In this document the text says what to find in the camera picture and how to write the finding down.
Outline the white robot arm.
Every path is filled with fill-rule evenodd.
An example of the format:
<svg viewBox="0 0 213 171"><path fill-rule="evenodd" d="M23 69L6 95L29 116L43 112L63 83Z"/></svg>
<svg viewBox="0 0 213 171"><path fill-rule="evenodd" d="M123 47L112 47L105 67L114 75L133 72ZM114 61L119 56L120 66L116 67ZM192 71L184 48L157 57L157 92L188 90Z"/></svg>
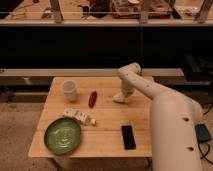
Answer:
<svg viewBox="0 0 213 171"><path fill-rule="evenodd" d="M151 99L153 171L203 171L195 131L202 120L201 105L176 90L144 79L140 73L137 63L117 70L124 98L137 89Z"/></svg>

